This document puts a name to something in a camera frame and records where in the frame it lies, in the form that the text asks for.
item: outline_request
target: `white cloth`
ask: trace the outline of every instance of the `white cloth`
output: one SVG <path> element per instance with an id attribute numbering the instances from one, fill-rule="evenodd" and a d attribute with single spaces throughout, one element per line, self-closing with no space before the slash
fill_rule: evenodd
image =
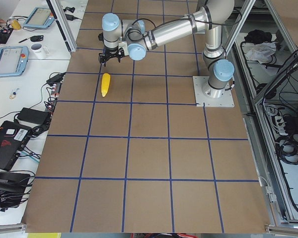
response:
<path id="1" fill-rule="evenodd" d="M 258 61 L 259 63 L 268 63 L 272 60 L 272 55 L 276 52 L 276 44 L 262 43 L 252 47 L 247 53 L 247 60 Z"/>

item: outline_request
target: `metal mounting plate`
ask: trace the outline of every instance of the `metal mounting plate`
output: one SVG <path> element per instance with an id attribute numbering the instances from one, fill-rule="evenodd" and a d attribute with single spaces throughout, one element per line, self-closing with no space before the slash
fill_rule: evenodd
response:
<path id="1" fill-rule="evenodd" d="M 220 98 L 210 98 L 202 92 L 202 85 L 208 80 L 208 76 L 193 76 L 195 102 L 197 107 L 203 107 L 203 105 L 205 105 L 205 107 L 214 108 L 233 108 L 234 101 L 231 91 L 225 91 Z"/>

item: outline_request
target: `brown table surface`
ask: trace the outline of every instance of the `brown table surface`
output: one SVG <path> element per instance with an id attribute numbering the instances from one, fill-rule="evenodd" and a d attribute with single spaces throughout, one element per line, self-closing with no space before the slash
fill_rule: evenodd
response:
<path id="1" fill-rule="evenodd" d="M 298 47 L 298 0 L 270 0 L 286 27 L 293 42 Z"/>
<path id="2" fill-rule="evenodd" d="M 26 232 L 265 232 L 269 218 L 236 98 L 235 108 L 195 106 L 192 75 L 208 74 L 204 36 L 142 61 L 98 63 L 104 13 L 158 25 L 193 12 L 196 2 L 89 1 L 23 217 Z M 105 72 L 111 85 L 102 98 Z"/>

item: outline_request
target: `white mug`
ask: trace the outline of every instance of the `white mug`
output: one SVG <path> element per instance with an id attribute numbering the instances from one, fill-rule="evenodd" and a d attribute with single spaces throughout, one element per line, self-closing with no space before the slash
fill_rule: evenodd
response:
<path id="1" fill-rule="evenodd" d="M 46 59 L 47 55 L 50 53 L 46 46 L 42 46 L 39 43 L 32 45 L 31 50 L 39 60 Z"/>

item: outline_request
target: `power adapter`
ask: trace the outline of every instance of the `power adapter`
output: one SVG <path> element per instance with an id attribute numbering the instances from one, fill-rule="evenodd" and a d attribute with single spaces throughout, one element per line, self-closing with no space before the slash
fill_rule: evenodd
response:
<path id="1" fill-rule="evenodd" d="M 66 16 L 66 19 L 69 20 L 69 21 L 74 21 L 75 19 L 79 19 L 76 16 L 73 16 L 73 15 L 70 15 L 70 14 L 66 14 L 66 13 L 65 13 L 65 16 Z"/>
<path id="2" fill-rule="evenodd" d="M 58 74 L 54 75 L 52 78 L 46 80 L 46 83 L 50 86 L 53 86 L 54 83 L 61 82 L 63 80 L 63 77 L 65 74 L 66 74 L 66 72 L 58 73 Z"/>
<path id="3" fill-rule="evenodd" d="M 38 125 L 46 124 L 51 118 L 51 113 L 38 111 L 31 108 L 22 108 L 17 118 L 21 121 L 26 121 Z"/>

